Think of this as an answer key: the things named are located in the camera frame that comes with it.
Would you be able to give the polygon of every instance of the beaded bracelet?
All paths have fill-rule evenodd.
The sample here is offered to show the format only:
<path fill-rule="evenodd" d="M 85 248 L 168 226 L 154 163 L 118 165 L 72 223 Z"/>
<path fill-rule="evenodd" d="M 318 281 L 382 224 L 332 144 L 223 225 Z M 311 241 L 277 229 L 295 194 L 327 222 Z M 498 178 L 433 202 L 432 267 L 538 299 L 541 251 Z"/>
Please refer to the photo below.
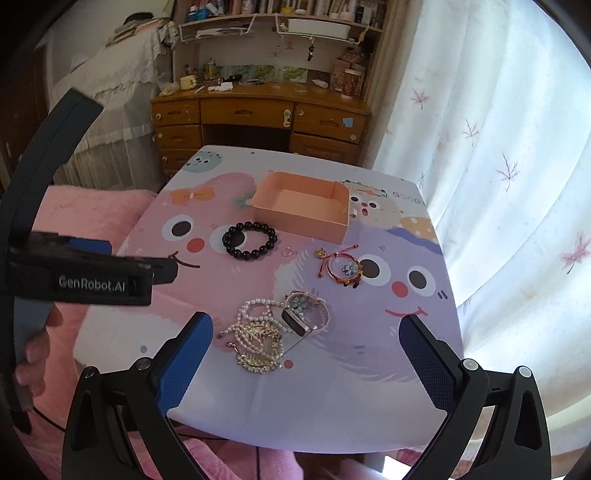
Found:
<path fill-rule="evenodd" d="M 269 236 L 269 240 L 265 245 L 261 245 L 259 248 L 254 249 L 252 251 L 245 250 L 244 252 L 234 248 L 232 246 L 232 239 L 234 235 L 238 232 L 243 230 L 254 230 L 255 232 L 262 232 L 266 233 Z M 256 260 L 262 255 L 265 255 L 269 252 L 269 250 L 273 250 L 275 248 L 275 243 L 277 243 L 279 239 L 275 234 L 275 229 L 270 228 L 266 223 L 259 223 L 259 222 L 239 222 L 236 226 L 231 226 L 226 233 L 224 233 L 222 237 L 222 244 L 226 247 L 226 252 L 228 252 L 231 256 L 236 258 L 237 260 Z"/>

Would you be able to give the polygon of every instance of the desk drawer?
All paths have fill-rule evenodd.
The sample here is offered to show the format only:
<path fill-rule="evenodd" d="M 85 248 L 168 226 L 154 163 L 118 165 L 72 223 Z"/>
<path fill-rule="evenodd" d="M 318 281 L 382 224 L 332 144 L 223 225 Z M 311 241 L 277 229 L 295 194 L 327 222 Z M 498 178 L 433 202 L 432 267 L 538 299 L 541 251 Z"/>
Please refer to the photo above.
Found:
<path fill-rule="evenodd" d="M 208 98 L 201 100 L 201 121 L 204 124 L 253 125 L 257 127 L 291 127 L 292 102 L 251 98 Z M 284 125 L 284 112 L 289 118 Z"/>
<path fill-rule="evenodd" d="M 198 149 L 163 148 L 160 149 L 160 161 L 164 170 L 180 170 Z"/>
<path fill-rule="evenodd" d="M 176 125 L 156 128 L 159 148 L 188 148 L 199 150 L 201 141 L 200 125 Z"/>
<path fill-rule="evenodd" d="M 355 144 L 359 144 L 361 141 L 365 127 L 363 115 L 309 103 L 297 103 L 295 112 L 295 132 L 319 135 Z"/>
<path fill-rule="evenodd" d="M 359 147 L 331 138 L 312 137 L 311 135 L 292 134 L 291 153 L 306 157 L 324 158 L 349 165 L 357 165 Z"/>
<path fill-rule="evenodd" d="M 152 121 L 155 127 L 198 124 L 200 121 L 199 100 L 153 103 Z"/>

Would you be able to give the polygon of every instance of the cartoon mouth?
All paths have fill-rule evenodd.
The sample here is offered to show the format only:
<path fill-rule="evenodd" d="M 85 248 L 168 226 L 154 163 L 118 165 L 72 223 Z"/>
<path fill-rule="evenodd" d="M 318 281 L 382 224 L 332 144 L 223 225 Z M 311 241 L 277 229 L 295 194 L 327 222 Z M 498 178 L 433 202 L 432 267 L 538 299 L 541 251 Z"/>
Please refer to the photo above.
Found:
<path fill-rule="evenodd" d="M 398 312 L 393 312 L 392 310 L 386 309 L 386 313 L 389 313 L 390 315 L 394 315 L 395 317 L 399 317 L 399 318 L 406 317 L 406 315 L 425 315 L 425 317 L 429 316 L 429 314 L 427 312 L 425 312 L 425 310 L 423 310 L 421 307 L 419 307 L 416 312 L 398 313 Z"/>
<path fill-rule="evenodd" d="M 184 266 L 184 267 L 190 267 L 190 268 L 201 268 L 201 266 L 200 266 L 200 265 L 193 265 L 193 264 L 191 264 L 191 263 L 186 263 L 186 262 L 183 262 L 182 260 L 179 260 L 179 259 L 177 258 L 177 254 L 178 254 L 178 251 L 176 251 L 176 252 L 175 252 L 175 253 L 173 253 L 172 255 L 169 255 L 168 257 L 169 257 L 169 258 L 173 258 L 173 259 L 175 260 L 175 262 L 176 262 L 176 263 L 178 263 L 179 265 L 182 265 L 182 266 Z"/>

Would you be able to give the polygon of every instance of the pink cartoon face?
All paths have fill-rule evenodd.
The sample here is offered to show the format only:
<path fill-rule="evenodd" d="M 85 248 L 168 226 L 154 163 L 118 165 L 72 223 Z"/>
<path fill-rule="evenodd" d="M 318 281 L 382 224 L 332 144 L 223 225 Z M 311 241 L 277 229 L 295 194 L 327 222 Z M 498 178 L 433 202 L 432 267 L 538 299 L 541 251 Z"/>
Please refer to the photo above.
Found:
<path fill-rule="evenodd" d="M 281 250 L 286 246 L 298 249 L 309 242 L 279 232 L 275 249 L 258 260 L 246 262 L 230 256 L 222 236 L 238 222 L 254 221 L 249 200 L 255 190 L 251 176 L 227 173 L 191 189 L 162 192 L 126 246 L 126 255 L 174 258 L 178 263 L 176 280 L 155 290 L 208 313 L 215 333 L 236 321 L 238 309 L 247 300 L 272 298 L 275 271 L 295 258 L 284 257 Z M 245 231 L 235 235 L 233 246 L 252 251 L 267 240 L 263 233 Z M 159 314 L 175 320 L 174 312 Z M 186 322 L 185 317 L 183 313 L 178 321 Z M 214 338 L 218 346 L 226 341 Z"/>

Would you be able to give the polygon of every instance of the blue gripper pad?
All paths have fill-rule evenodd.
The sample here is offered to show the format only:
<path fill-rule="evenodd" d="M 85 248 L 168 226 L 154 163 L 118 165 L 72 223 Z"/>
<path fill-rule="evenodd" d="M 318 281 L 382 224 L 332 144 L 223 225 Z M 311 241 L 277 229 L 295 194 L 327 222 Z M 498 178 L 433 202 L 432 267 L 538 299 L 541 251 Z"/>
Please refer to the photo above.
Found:
<path fill-rule="evenodd" d="M 454 395 L 456 384 L 454 378 L 439 359 L 435 350 L 429 345 L 429 341 L 425 338 L 423 332 L 418 329 L 409 317 L 405 317 L 400 322 L 398 338 L 404 353 L 406 353 L 419 380 L 429 394 L 433 406 L 451 413 L 456 408 Z M 432 335 L 430 340 L 437 342 Z"/>
<path fill-rule="evenodd" d="M 158 379 L 156 404 L 164 416 L 181 403 L 213 339 L 213 322 L 207 313 L 197 312 L 185 328 L 177 336 L 180 340 L 184 336 L 184 341 L 172 354 Z"/>

